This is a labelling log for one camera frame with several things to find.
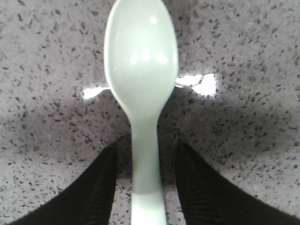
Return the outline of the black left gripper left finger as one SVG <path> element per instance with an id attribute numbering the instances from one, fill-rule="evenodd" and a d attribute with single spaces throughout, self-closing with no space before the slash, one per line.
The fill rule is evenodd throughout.
<path id="1" fill-rule="evenodd" d="M 107 225 L 116 186 L 116 149 L 107 147 L 64 191 L 14 225 Z"/>

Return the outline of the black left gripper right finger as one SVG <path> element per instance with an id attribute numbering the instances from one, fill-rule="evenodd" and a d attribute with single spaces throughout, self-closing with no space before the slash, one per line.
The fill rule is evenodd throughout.
<path id="1" fill-rule="evenodd" d="M 187 143 L 176 149 L 176 187 L 188 225 L 298 225 L 300 220 L 242 191 Z"/>

